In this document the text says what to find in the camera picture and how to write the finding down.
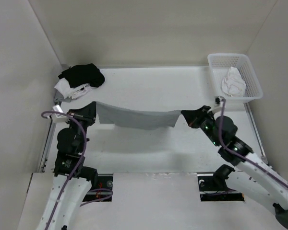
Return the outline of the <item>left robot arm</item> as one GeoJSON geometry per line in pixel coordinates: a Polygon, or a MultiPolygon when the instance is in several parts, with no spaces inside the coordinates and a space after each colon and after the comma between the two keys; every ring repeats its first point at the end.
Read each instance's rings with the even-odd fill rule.
{"type": "Polygon", "coordinates": [[[49,198],[38,230],[70,230],[75,212],[88,191],[98,186],[97,170],[84,166],[87,129],[96,121],[96,102],[64,113],[56,105],[42,112],[44,119],[64,122],[67,128],[57,134],[57,158],[49,198]]]}

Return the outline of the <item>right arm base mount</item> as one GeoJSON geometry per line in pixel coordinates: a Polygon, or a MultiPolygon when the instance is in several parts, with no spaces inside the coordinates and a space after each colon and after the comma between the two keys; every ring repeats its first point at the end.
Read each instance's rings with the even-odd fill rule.
{"type": "Polygon", "coordinates": [[[227,187],[226,180],[235,170],[228,165],[221,165],[215,172],[198,173],[197,180],[202,202],[244,202],[244,195],[227,187]]]}

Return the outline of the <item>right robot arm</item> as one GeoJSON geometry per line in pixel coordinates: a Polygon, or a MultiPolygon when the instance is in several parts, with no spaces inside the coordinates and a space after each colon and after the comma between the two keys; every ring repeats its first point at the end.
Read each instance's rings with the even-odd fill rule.
{"type": "Polygon", "coordinates": [[[188,126],[200,129],[220,149],[218,154],[227,162],[214,173],[217,189],[236,190],[270,211],[288,230],[288,181],[275,172],[244,141],[236,136],[237,126],[224,115],[214,117],[209,106],[182,110],[188,126]]]}

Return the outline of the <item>grey tank top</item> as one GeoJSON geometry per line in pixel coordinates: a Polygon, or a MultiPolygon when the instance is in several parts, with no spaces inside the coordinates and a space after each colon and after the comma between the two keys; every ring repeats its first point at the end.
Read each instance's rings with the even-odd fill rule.
{"type": "Polygon", "coordinates": [[[101,124],[114,124],[118,127],[154,130],[161,127],[174,127],[180,110],[166,112],[136,111],[105,103],[96,103],[96,113],[101,124]]]}

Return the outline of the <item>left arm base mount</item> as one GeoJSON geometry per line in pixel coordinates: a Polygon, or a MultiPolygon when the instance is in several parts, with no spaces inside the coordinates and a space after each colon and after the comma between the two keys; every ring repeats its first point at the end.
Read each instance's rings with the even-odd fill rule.
{"type": "Polygon", "coordinates": [[[92,188],[86,194],[83,199],[83,202],[89,202],[93,200],[98,200],[102,202],[102,198],[105,202],[110,202],[112,198],[110,197],[111,192],[113,190],[113,174],[99,174],[97,177],[97,181],[93,183],[92,188]]]}

